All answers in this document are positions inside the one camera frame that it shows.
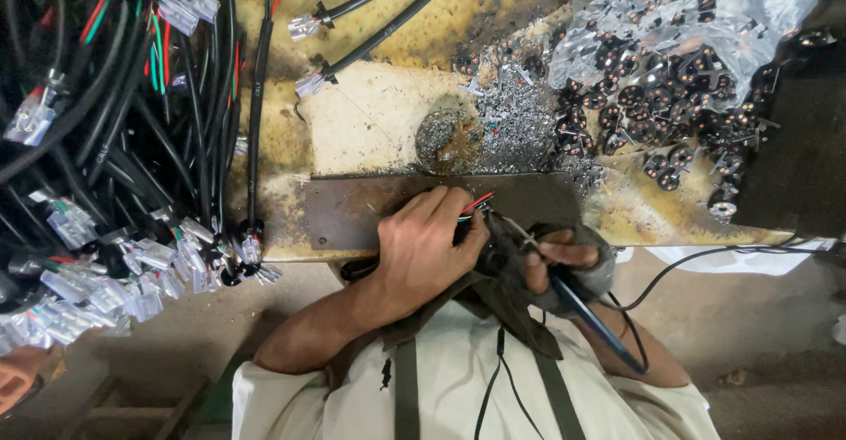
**hand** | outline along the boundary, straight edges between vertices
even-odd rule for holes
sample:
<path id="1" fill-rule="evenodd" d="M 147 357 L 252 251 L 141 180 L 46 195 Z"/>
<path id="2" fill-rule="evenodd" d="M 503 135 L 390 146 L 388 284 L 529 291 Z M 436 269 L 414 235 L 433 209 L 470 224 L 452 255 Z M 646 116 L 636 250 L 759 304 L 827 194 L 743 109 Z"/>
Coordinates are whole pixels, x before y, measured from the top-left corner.
<path id="1" fill-rule="evenodd" d="M 535 252 L 525 257 L 523 271 L 526 285 L 533 294 L 542 294 L 549 288 L 549 278 L 546 277 L 548 263 L 561 263 L 573 268 L 587 269 L 599 262 L 599 251 L 596 247 L 571 245 L 572 239 L 573 231 L 569 229 L 544 235 L 538 240 L 543 259 Z"/>
<path id="2" fill-rule="evenodd" d="M 384 324 L 410 315 L 475 266 L 490 236 L 480 211 L 453 246 L 461 211 L 471 202 L 464 189 L 438 186 L 379 222 L 379 267 L 368 278 L 382 292 Z"/>

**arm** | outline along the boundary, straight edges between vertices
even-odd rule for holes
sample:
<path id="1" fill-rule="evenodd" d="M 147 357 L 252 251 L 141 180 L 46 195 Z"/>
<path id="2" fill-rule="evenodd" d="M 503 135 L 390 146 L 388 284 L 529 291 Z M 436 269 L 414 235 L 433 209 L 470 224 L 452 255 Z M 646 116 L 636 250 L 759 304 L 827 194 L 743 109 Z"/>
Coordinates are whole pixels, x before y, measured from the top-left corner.
<path id="1" fill-rule="evenodd" d="M 487 241 L 487 227 L 477 212 L 470 232 L 453 246 L 459 215 L 472 200 L 463 189 L 440 186 L 382 220 L 375 272 L 289 318 L 253 362 L 285 374 L 320 369 L 356 337 L 404 318 L 438 296 L 471 270 Z"/>
<path id="2" fill-rule="evenodd" d="M 573 268 L 589 270 L 599 261 L 599 252 L 596 247 L 571 245 L 573 233 L 570 230 L 550 233 L 540 239 L 540 248 L 544 258 L 548 262 L 562 263 Z M 535 294 L 542 294 L 549 288 L 549 280 L 546 277 L 546 264 L 535 253 L 526 256 L 525 261 L 526 284 Z M 608 326 L 612 333 L 617 334 L 623 345 L 629 349 L 635 359 L 643 362 L 640 358 L 640 350 L 635 342 L 623 315 L 599 303 L 590 305 L 594 314 Z M 618 377 L 626 377 L 636 381 L 644 382 L 650 386 L 660 388 L 679 388 L 690 384 L 690 377 L 684 371 L 681 364 L 672 357 L 672 354 L 652 336 L 643 326 L 637 322 L 633 324 L 640 335 L 646 356 L 649 358 L 650 371 L 645 376 L 631 370 L 620 360 L 616 354 L 608 348 L 590 328 L 581 320 L 574 319 L 573 323 L 585 336 L 590 347 L 597 355 L 600 365 L 605 371 Z"/>

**white shirt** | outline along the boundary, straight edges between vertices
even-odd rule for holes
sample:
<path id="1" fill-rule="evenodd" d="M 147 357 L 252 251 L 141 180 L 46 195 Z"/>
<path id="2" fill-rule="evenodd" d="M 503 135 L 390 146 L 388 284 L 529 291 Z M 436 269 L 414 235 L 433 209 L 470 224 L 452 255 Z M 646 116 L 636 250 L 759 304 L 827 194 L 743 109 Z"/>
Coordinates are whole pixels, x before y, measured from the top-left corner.
<path id="1" fill-rule="evenodd" d="M 717 439 L 708 405 L 692 384 L 655 388 L 608 376 L 575 326 L 551 329 L 564 355 L 557 362 L 587 440 Z M 417 335 L 420 438 L 472 438 L 482 398 L 497 368 L 497 330 L 454 301 Z M 245 362 L 235 373 L 233 439 L 393 440 L 394 384 L 382 386 L 393 351 L 367 346 L 344 385 L 329 392 L 322 371 L 291 376 Z M 504 358 L 514 385 L 546 440 L 561 438 L 532 352 L 506 332 Z M 537 438 L 501 369 L 491 391 L 481 437 Z"/>

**concrete floor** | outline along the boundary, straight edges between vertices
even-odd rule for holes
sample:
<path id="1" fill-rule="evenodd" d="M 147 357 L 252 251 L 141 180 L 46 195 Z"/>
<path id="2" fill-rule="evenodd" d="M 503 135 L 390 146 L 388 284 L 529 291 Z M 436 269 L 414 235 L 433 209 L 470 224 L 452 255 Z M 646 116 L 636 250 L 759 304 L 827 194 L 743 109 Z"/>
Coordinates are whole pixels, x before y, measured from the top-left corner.
<path id="1" fill-rule="evenodd" d="M 618 267 L 615 294 L 634 299 L 664 266 L 636 249 Z M 177 397 L 197 378 L 220 375 L 262 311 L 290 314 L 340 286 L 325 264 L 280 267 L 274 287 L 168 299 L 164 313 L 134 323 L 130 337 L 74 346 L 69 371 L 0 420 L 0 437 L 57 436 L 109 372 L 128 378 L 140 398 Z M 784 277 L 674 270 L 634 317 L 689 369 L 723 438 L 843 438 L 846 347 L 831 340 L 831 326 L 846 307 L 830 300 L 841 276 L 813 260 Z M 718 382 L 739 368 L 743 387 Z"/>

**workbench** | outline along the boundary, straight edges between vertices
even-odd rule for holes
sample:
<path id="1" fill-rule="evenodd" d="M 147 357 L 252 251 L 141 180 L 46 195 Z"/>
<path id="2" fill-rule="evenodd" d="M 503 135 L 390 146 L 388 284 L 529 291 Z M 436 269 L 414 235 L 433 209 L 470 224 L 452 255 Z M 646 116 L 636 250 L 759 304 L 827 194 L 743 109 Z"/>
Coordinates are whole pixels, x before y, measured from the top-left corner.
<path id="1" fill-rule="evenodd" d="M 299 100 L 294 81 L 314 71 L 320 56 L 330 63 L 376 33 L 414 0 L 375 0 L 344 16 L 336 28 L 321 28 L 305 41 L 291 41 L 286 22 L 313 13 L 319 0 L 281 0 L 274 17 L 260 133 L 259 215 L 265 222 L 264 259 L 270 262 L 323 261 L 368 255 L 366 251 L 322 250 L 307 235 L 304 183 L 312 177 L 401 174 L 416 159 L 414 138 L 423 118 L 443 108 L 473 112 L 471 94 L 458 85 L 451 59 L 459 49 L 486 52 L 497 39 L 529 39 L 566 23 L 568 0 L 434 0 L 389 37 L 367 62 L 338 74 Z M 323 0 L 327 7 L 347 0 Z M 238 0 L 238 21 L 256 49 L 262 0 Z M 247 57 L 243 85 L 249 95 L 253 58 Z M 481 84 L 496 71 L 484 67 Z M 249 118 L 242 101 L 241 131 Z M 695 148 L 695 142 L 689 144 Z M 583 222 L 615 246 L 776 243 L 787 233 L 731 225 L 709 213 L 706 202 L 719 177 L 698 157 L 679 189 L 665 192 L 641 171 L 643 150 L 624 148 L 598 156 L 604 167 L 584 187 Z M 245 158 L 236 157 L 229 179 L 229 209 L 244 218 Z M 311 214 L 311 217 L 332 217 Z"/>

